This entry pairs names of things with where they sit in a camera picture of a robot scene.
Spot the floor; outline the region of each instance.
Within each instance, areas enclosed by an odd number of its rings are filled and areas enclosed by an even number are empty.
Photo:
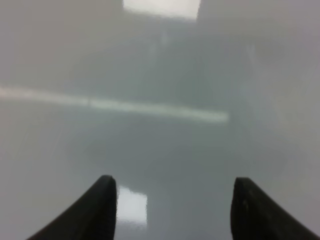
[[[239,176],[320,235],[319,8],[2,0],[1,238],[105,174],[116,240],[231,240]]]

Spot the glossy gray floor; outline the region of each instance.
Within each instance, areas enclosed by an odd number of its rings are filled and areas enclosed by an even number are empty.
[[[320,234],[319,7],[148,2],[1,1],[1,239],[105,174],[117,240],[231,239],[238,176]]]

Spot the white line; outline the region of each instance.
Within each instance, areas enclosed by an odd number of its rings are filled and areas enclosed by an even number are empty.
[[[88,98],[85,96],[67,95],[19,87],[0,86],[0,99],[36,101],[64,106],[92,108],[95,110],[182,118],[214,124],[225,124],[229,121],[229,114],[224,111],[200,110],[166,104],[134,103],[105,98]]]

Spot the black object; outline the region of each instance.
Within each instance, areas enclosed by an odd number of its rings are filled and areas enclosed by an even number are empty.
[[[79,200],[28,240],[113,240],[116,212],[116,181],[101,176]]]
[[[231,205],[234,240],[319,240],[249,178],[237,178]]]

